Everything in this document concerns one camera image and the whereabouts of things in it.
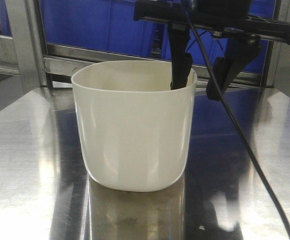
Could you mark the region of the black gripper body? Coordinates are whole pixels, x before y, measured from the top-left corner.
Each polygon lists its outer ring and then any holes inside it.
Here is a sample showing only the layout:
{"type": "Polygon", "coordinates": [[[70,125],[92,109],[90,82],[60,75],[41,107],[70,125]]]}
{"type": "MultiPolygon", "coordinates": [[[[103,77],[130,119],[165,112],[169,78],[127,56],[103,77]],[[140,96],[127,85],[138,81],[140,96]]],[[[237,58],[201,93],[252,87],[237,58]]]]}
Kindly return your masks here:
{"type": "MultiPolygon", "coordinates": [[[[205,0],[203,5],[187,9],[188,17],[197,29],[224,33],[224,37],[256,35],[262,39],[290,45],[290,22],[248,14],[243,1],[205,0]]],[[[170,1],[137,0],[135,21],[188,25],[185,6],[170,1]]]]}

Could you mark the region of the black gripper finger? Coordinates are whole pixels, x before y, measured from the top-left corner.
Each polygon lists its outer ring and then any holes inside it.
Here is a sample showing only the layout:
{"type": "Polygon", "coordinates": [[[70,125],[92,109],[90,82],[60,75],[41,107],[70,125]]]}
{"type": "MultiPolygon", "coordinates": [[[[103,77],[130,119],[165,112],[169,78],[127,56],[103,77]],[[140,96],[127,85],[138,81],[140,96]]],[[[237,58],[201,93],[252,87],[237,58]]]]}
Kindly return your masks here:
{"type": "Polygon", "coordinates": [[[222,93],[226,91],[237,75],[249,65],[262,50],[261,39],[258,35],[229,38],[223,57],[217,57],[213,64],[213,74],[207,84],[207,97],[219,101],[220,95],[215,83],[222,93]]]}
{"type": "Polygon", "coordinates": [[[186,25],[169,24],[168,38],[172,61],[171,90],[184,88],[192,67],[192,55],[186,51],[190,30],[186,25]]]}

